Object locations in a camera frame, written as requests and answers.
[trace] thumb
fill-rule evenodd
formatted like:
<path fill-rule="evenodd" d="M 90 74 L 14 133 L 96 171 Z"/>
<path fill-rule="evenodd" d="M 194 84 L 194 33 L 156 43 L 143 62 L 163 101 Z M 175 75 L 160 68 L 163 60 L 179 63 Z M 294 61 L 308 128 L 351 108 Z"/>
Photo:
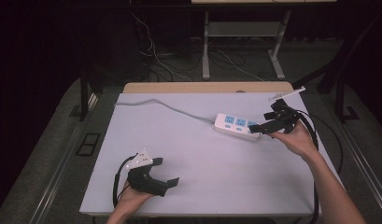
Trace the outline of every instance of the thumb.
<path fill-rule="evenodd" d="M 287 139 L 289 138 L 287 134 L 285 133 L 280 133 L 280 132 L 275 132 L 275 133 L 268 133 L 267 135 L 276 138 L 282 142 L 286 142 Z"/>

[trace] desk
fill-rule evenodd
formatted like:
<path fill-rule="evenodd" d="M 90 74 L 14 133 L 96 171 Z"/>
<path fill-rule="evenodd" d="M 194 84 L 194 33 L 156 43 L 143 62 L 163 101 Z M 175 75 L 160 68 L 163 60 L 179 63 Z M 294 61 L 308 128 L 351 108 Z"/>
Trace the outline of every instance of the desk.
<path fill-rule="evenodd" d="M 130 83 L 118 102 L 156 98 L 198 116 L 214 117 L 221 112 L 263 122 L 262 113 L 271 111 L 272 102 L 267 97 L 275 95 L 269 90 L 291 91 L 291 86 L 285 82 Z M 299 95 L 288 97 L 286 102 L 306 110 Z M 163 181 L 179 177 L 179 184 L 164 198 L 148 200 L 135 216 L 274 217 L 313 213 L 313 177 L 305 162 L 283 144 L 266 135 L 252 142 L 218 133 L 208 123 L 158 104 L 116 106 L 81 213 L 108 216 L 112 212 L 114 175 L 126 158 L 143 148 L 152 157 L 164 158 L 163 165 L 152 168 L 151 176 Z M 321 143 L 320 152 L 333 169 Z M 120 186 L 125 176 L 123 171 Z"/>

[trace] wooden table edge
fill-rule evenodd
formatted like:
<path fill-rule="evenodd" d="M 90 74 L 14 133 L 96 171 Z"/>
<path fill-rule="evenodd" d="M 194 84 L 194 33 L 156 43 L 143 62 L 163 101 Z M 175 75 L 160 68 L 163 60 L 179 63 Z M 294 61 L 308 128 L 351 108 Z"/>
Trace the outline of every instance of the wooden table edge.
<path fill-rule="evenodd" d="M 123 93 L 288 92 L 289 82 L 131 82 Z"/>

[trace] black strap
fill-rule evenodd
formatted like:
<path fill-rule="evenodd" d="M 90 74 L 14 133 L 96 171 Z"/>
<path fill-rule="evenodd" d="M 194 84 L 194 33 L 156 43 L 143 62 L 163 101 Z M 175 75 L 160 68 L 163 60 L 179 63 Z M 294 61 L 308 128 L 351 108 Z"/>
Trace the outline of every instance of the black strap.
<path fill-rule="evenodd" d="M 306 129 L 309 131 L 310 137 L 313 140 L 313 144 L 315 145 L 316 149 L 318 150 L 318 139 L 317 139 L 316 131 L 312 128 L 309 121 L 304 117 L 303 114 L 298 113 L 298 116 L 299 116 L 298 118 L 302 121 L 304 126 L 306 126 Z M 318 211 L 319 211 L 318 193 L 317 193 L 317 189 L 316 189 L 316 183 L 314 184 L 313 188 L 314 188 L 314 212 L 313 212 L 313 217 L 309 222 L 310 224 L 316 223 L 316 221 L 318 220 Z"/>
<path fill-rule="evenodd" d="M 114 189 L 112 190 L 112 202 L 114 203 L 114 207 L 116 207 L 116 205 L 118 204 L 118 184 L 119 184 L 119 180 L 120 180 L 120 172 L 121 172 L 121 169 L 123 168 L 124 164 L 126 164 L 126 162 L 134 159 L 134 157 L 129 157 L 127 158 L 120 166 L 118 172 L 115 174 L 115 181 L 114 181 Z"/>

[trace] finger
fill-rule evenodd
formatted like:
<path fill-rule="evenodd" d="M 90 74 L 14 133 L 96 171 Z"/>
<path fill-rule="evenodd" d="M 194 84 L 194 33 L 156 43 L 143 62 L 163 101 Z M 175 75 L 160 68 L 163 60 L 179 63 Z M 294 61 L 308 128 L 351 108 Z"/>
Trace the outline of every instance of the finger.
<path fill-rule="evenodd" d="M 277 138 L 278 140 L 282 140 L 283 138 L 286 137 L 286 135 L 284 133 L 280 133 L 280 132 L 268 133 L 267 135 L 269 135 L 273 138 Z"/>

